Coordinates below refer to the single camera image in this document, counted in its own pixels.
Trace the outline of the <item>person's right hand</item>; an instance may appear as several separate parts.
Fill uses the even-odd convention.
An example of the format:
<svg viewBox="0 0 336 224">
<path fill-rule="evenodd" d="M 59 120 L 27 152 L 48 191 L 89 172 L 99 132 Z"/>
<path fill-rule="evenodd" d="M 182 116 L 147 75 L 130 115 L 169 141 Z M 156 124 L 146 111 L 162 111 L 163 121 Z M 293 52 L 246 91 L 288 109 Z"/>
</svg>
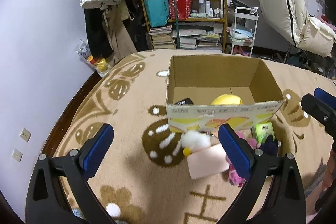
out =
<svg viewBox="0 0 336 224">
<path fill-rule="evenodd" d="M 335 152 L 330 151 L 330 157 L 327 161 L 327 168 L 325 170 L 325 175 L 322 180 L 322 190 L 325 192 L 329 187 L 332 186 L 334 181 L 333 172 L 335 170 Z"/>
</svg>

